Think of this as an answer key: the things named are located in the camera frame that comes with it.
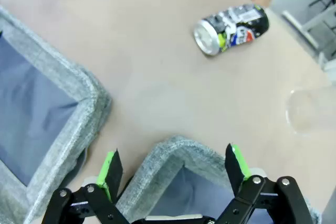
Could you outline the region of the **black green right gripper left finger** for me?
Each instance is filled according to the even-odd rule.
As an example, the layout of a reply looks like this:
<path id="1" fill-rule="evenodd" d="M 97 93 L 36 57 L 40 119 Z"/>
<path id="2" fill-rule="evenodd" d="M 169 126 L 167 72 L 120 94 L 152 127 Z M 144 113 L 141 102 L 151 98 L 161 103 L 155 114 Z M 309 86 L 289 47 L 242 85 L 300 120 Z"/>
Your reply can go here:
<path id="1" fill-rule="evenodd" d="M 128 223 L 117 209 L 123 168 L 118 151 L 109 152 L 97 181 L 80 187 L 56 189 L 46 209 L 46 223 L 83 223 L 96 217 L 100 223 Z"/>

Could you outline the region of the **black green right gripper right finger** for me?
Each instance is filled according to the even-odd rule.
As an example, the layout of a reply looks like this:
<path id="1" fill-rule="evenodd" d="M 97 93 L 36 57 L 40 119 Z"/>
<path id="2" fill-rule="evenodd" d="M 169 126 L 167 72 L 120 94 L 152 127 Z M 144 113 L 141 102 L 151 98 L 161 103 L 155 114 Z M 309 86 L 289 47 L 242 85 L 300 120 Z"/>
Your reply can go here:
<path id="1" fill-rule="evenodd" d="M 237 145 L 228 144 L 225 169 L 234 198 L 216 223 L 247 223 L 255 209 L 265 209 L 273 223 L 312 223 L 296 180 L 283 176 L 276 182 L 253 175 Z"/>

